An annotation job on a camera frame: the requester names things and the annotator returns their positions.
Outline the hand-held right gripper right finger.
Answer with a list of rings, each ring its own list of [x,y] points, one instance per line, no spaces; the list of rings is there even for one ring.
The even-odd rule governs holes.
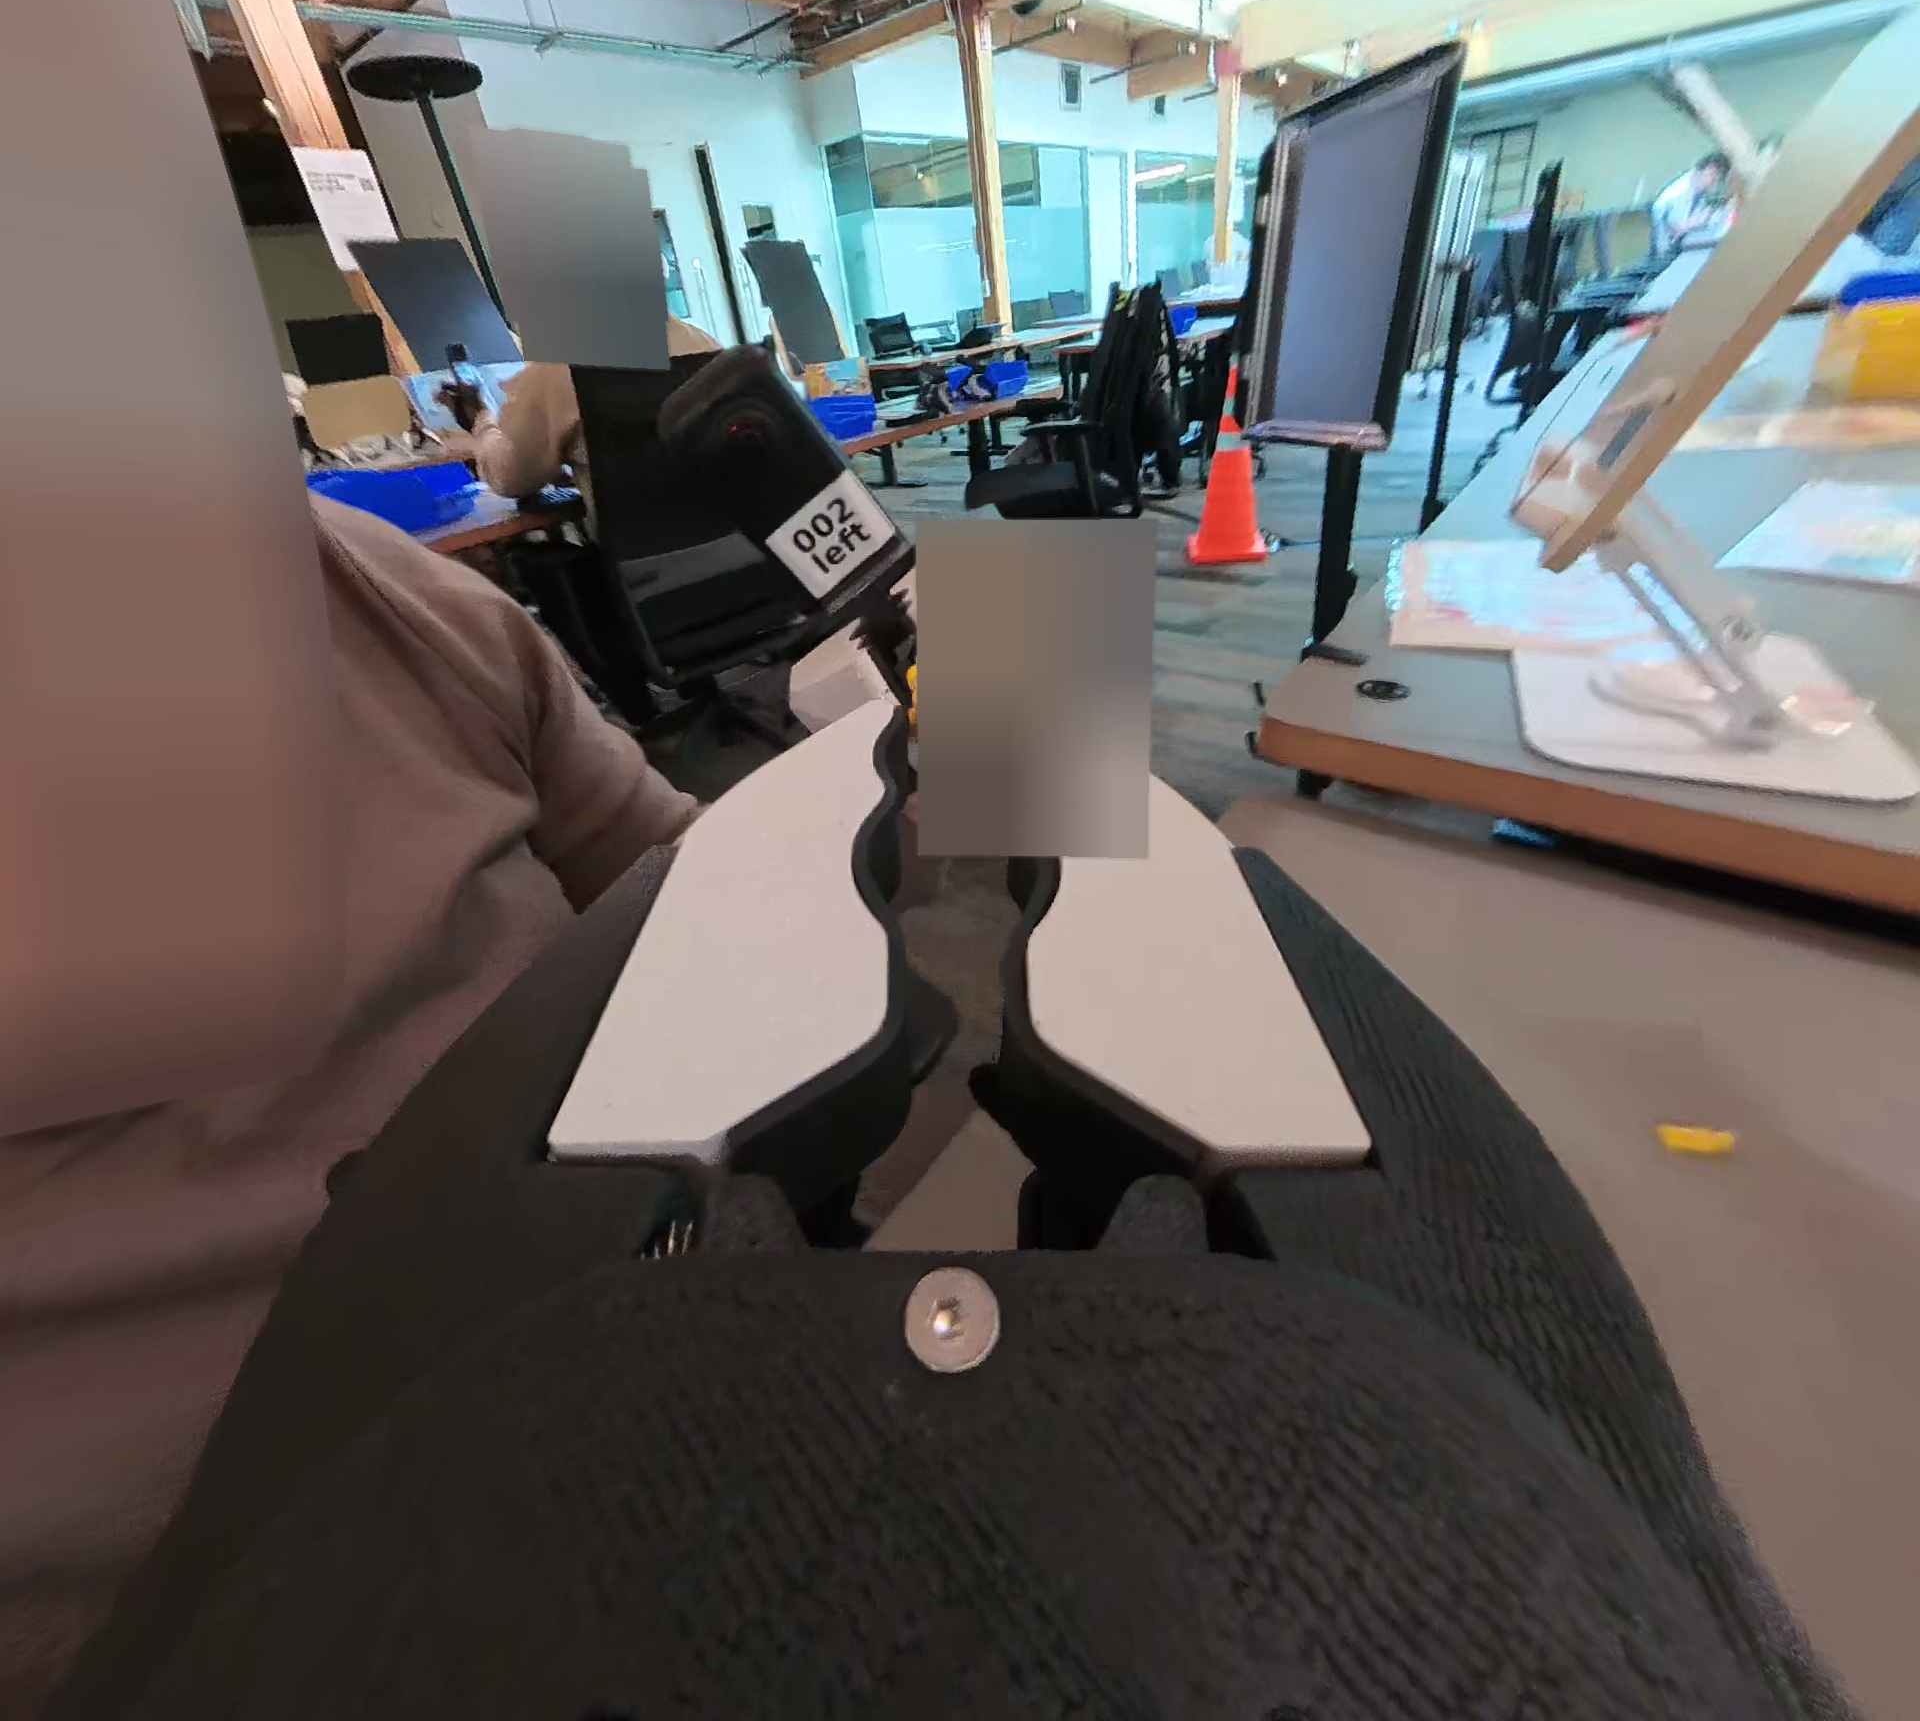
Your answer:
[[[1009,877],[1001,1129],[1048,1218],[1093,1239],[1127,1190],[1355,1170],[1374,1138],[1231,843],[1153,779],[1145,851]]]

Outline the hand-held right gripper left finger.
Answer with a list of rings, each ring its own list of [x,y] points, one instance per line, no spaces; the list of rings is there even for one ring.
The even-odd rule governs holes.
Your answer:
[[[911,1091],[892,915],[906,715],[862,704],[683,833],[556,1111],[545,1157],[775,1180],[809,1213]]]

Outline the black floor lamp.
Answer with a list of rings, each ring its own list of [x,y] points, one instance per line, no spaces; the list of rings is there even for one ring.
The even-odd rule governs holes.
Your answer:
[[[467,252],[493,306],[504,313],[506,304],[497,291],[499,287],[493,278],[485,240],[467,205],[465,186],[439,117],[439,105],[444,101],[473,93],[479,87],[484,80],[481,69],[463,55],[455,58],[429,52],[362,54],[345,65],[343,76],[347,87],[358,96],[418,107],[420,123],[423,125],[444,178],[446,195],[451,199],[460,228],[463,230]]]

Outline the printed paper sheet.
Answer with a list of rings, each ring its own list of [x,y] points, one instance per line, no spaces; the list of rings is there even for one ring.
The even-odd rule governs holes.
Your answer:
[[[1644,607],[1594,555],[1549,572],[1525,540],[1406,540],[1390,555],[1383,592],[1393,647],[1618,652],[1656,637]]]

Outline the black flat panel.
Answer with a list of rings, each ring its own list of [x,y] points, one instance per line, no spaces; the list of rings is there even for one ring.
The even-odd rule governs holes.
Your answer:
[[[749,238],[744,257],[791,370],[849,358],[814,260],[800,240]]]
[[[410,371],[441,370],[450,346],[460,346],[470,364],[521,362],[516,336],[462,240],[362,238],[347,246],[412,354]]]

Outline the long wooden table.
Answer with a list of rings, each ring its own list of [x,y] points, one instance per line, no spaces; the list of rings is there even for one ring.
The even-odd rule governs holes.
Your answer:
[[[906,479],[900,476],[896,450],[923,438],[957,431],[966,436],[966,441],[963,446],[952,448],[952,454],[969,459],[971,470],[981,470],[1011,452],[1011,443],[1001,431],[1007,419],[1025,422],[1031,417],[1052,417],[1077,404],[1077,399],[1064,389],[1072,388],[1077,391],[1085,385],[1083,382],[1090,370],[1083,362],[1092,359],[1093,346],[1093,342],[1080,340],[1067,342],[1061,348],[1064,370],[1060,382],[1053,383],[1050,391],[967,399],[947,411],[913,413],[900,422],[883,422],[867,431],[839,438],[835,446],[846,458],[878,454],[883,472],[880,483],[903,488]]]

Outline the orange traffic cone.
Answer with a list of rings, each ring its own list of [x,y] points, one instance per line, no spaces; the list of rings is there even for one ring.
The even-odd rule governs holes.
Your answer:
[[[1259,527],[1252,446],[1236,413],[1236,362],[1229,364],[1222,389],[1205,497],[1197,526],[1184,544],[1190,565],[1255,564],[1274,547]]]

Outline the person's left forearm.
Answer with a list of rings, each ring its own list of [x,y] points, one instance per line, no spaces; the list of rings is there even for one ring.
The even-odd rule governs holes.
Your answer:
[[[36,1717],[178,1508],[330,1176],[702,805],[502,588],[312,497],[342,712],[327,1032],[245,1084],[4,1079],[4,1717]]]

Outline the black monitor on stand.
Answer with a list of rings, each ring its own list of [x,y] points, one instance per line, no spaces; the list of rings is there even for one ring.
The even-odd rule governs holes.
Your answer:
[[[1307,101],[1259,156],[1229,404],[1250,441],[1326,458],[1305,655],[1355,592],[1359,472],[1393,434],[1463,47],[1442,42]]]

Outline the yellow storage bin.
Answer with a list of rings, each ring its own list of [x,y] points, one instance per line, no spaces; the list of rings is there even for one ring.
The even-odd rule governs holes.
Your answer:
[[[1918,298],[1838,301],[1823,322],[1811,393],[1830,404],[1918,401]]]

